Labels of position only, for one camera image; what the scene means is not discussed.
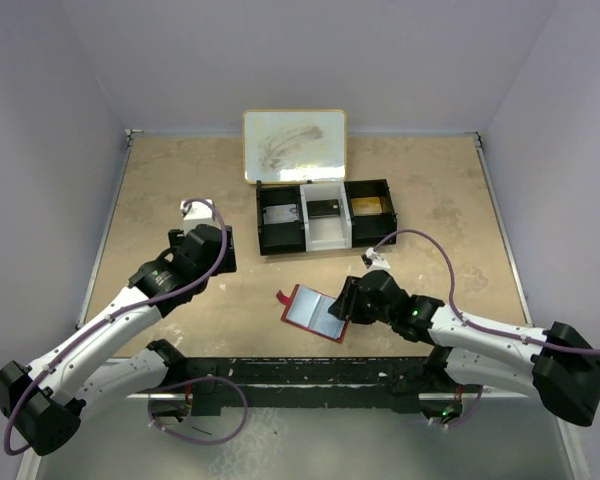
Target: purple cable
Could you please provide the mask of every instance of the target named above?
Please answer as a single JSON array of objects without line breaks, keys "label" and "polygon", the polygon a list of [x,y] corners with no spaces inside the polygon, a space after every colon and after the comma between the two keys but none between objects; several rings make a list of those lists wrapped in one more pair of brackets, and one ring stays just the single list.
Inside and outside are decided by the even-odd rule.
[{"label": "purple cable", "polygon": [[151,419],[152,425],[156,426],[159,430],[162,430],[163,432],[168,433],[172,437],[176,437],[180,440],[184,440],[185,442],[193,443],[195,445],[220,445],[222,443],[226,443],[229,440],[234,439],[242,431],[245,424],[247,423],[247,416],[249,413],[249,402],[247,402],[247,397],[244,395],[244,392],[240,389],[240,387],[238,385],[236,385],[235,383],[233,383],[231,380],[229,380],[227,378],[223,378],[223,377],[214,377],[214,376],[200,377],[200,378],[194,378],[193,380],[187,380],[185,382],[176,383],[174,385],[168,385],[166,387],[152,388],[151,390],[149,390],[149,392],[150,393],[165,392],[165,391],[173,390],[175,388],[181,388],[181,387],[184,387],[187,385],[193,385],[195,383],[211,382],[211,381],[220,382],[220,383],[224,383],[225,385],[229,385],[236,392],[238,392],[238,395],[240,395],[240,400],[242,400],[242,406],[243,406],[242,420],[240,420],[240,424],[232,433],[230,433],[226,437],[219,438],[217,440],[200,440],[197,438],[189,437],[187,435],[183,435],[174,430],[168,429],[162,423],[160,423],[160,421],[155,417],[155,415],[151,411],[151,403],[149,402],[149,404],[147,405],[147,410],[149,412],[149,418]]},{"label": "purple cable", "polygon": [[[211,275],[213,275],[213,273],[218,269],[218,267],[220,266],[220,264],[222,263],[222,261],[224,259],[225,253],[227,252],[227,244],[228,244],[227,227],[224,223],[222,216],[220,215],[220,212],[218,212],[216,207],[211,202],[208,202],[207,200],[205,200],[203,198],[191,198],[189,200],[186,200],[183,203],[182,207],[187,208],[192,203],[202,203],[202,204],[206,205],[207,207],[209,207],[211,209],[211,211],[213,212],[215,217],[218,219],[218,223],[220,224],[220,232],[222,235],[222,244],[220,246],[220,252],[218,253],[218,258],[216,259],[216,261],[213,263],[213,265],[211,265],[209,270],[207,270],[207,272],[204,275],[197,278],[190,284],[185,285],[184,287],[181,287],[178,290],[174,290],[173,292],[170,292],[170,293],[167,293],[164,295],[158,295],[157,297],[149,298],[147,300],[132,303],[131,305],[127,305],[125,307],[119,308],[118,310],[116,310],[115,312],[110,314],[112,320],[119,317],[120,315],[124,315],[125,313],[130,312],[131,310],[135,310],[136,308],[140,308],[140,307],[144,307],[144,306],[148,306],[148,305],[155,305],[156,303],[160,303],[163,300],[169,300],[173,297],[177,297],[178,295],[182,295],[183,293],[186,293],[189,290],[196,288],[202,282],[207,281],[211,277]],[[34,378],[33,381],[29,384],[29,386],[25,389],[25,391],[22,393],[22,395],[16,402],[15,407],[13,407],[11,415],[9,416],[9,419],[7,421],[7,427],[4,432],[4,440],[3,440],[4,451],[7,455],[10,455],[10,456],[20,455],[21,453],[25,452],[30,447],[30,445],[25,445],[17,450],[13,450],[11,448],[11,432],[13,431],[13,427],[15,425],[16,418],[20,414],[20,411],[22,410],[22,407],[24,406],[25,402],[28,401],[29,396],[31,395],[33,390],[38,385],[40,385],[40,383],[42,383],[42,381],[49,375],[49,372],[52,372],[53,369],[62,361],[62,359],[69,352],[73,351],[78,345],[80,345],[87,338],[89,338],[96,331],[100,330],[100,328],[102,328],[104,325],[106,325],[108,323],[109,323],[109,321],[107,319],[100,320],[99,322],[97,322],[95,324],[95,326],[89,328],[88,330],[85,330],[82,333],[82,335],[77,336],[69,345],[67,345],[60,353],[58,353],[58,355],[56,355],[53,358],[53,360],[51,360],[49,362],[48,370],[43,370],[42,372],[40,372],[38,374],[38,376],[36,376],[36,378]]]},{"label": "purple cable", "polygon": [[18,417],[20,410],[22,410],[22,407],[24,406],[25,402],[27,402],[29,400],[29,396],[31,395],[33,390],[38,385],[40,385],[40,383],[42,383],[42,381],[47,377],[47,375],[49,375],[49,372],[53,372],[55,367],[62,361],[62,359],[65,357],[65,355],[67,355],[74,348],[76,348],[78,345],[80,345],[87,338],[89,338],[91,335],[93,335],[95,332],[100,330],[102,327],[104,327],[108,323],[109,322],[105,319],[100,320],[93,327],[89,328],[89,330],[85,330],[84,332],[82,332],[82,335],[79,335],[76,338],[74,338],[73,341],[69,345],[64,347],[64,349],[60,353],[58,353],[58,355],[56,355],[53,360],[51,360],[49,362],[48,370],[41,371],[38,374],[38,376],[36,378],[34,378],[33,381],[29,384],[29,386],[24,390],[22,395],[20,395],[20,398],[16,402],[15,407],[13,407],[13,410],[11,411],[11,415],[9,416],[9,419],[7,420],[7,428],[4,431],[3,445],[4,445],[4,451],[7,455],[9,455],[9,456],[20,455],[21,453],[25,452],[30,447],[30,445],[25,445],[23,447],[18,448],[17,450],[13,450],[11,448],[11,432],[16,423],[16,418]]},{"label": "purple cable", "polygon": [[455,290],[456,290],[456,275],[453,270],[453,265],[451,264],[451,259],[449,258],[449,255],[447,255],[447,252],[444,250],[444,248],[442,248],[442,245],[440,245],[437,240],[435,240],[430,235],[427,235],[426,233],[421,232],[420,230],[413,230],[410,228],[405,228],[403,230],[398,230],[396,232],[393,232],[393,233],[387,235],[373,249],[377,250],[378,248],[383,246],[385,243],[387,243],[390,239],[392,239],[393,237],[395,237],[396,235],[399,235],[401,233],[414,233],[416,235],[426,238],[431,243],[433,243],[433,245],[435,245],[435,247],[438,249],[438,251],[442,254],[442,257],[444,258],[444,261],[447,264],[447,268],[449,269],[449,276],[451,279],[451,285],[449,287],[449,306],[451,307],[451,310],[453,310],[453,313],[455,313],[457,315],[458,319],[460,321],[462,321],[463,323],[465,323],[466,325],[468,325],[469,327],[471,327],[475,330],[478,330],[480,332],[483,332],[483,333],[489,333],[491,335],[497,335],[499,337],[510,338],[512,340],[518,340],[523,343],[531,343],[532,345],[537,345],[539,347],[548,348],[550,350],[555,350],[558,352],[575,353],[578,355],[600,355],[600,348],[593,349],[593,348],[563,347],[562,345],[555,345],[553,343],[543,342],[542,340],[536,340],[535,338],[523,338],[520,335],[517,335],[515,333],[503,332],[503,331],[497,330],[495,328],[483,327],[482,325],[478,325],[477,323],[472,322],[468,318],[465,318],[462,315],[462,312],[460,311],[460,309],[458,309],[458,307],[456,306],[456,302],[454,299]]}]

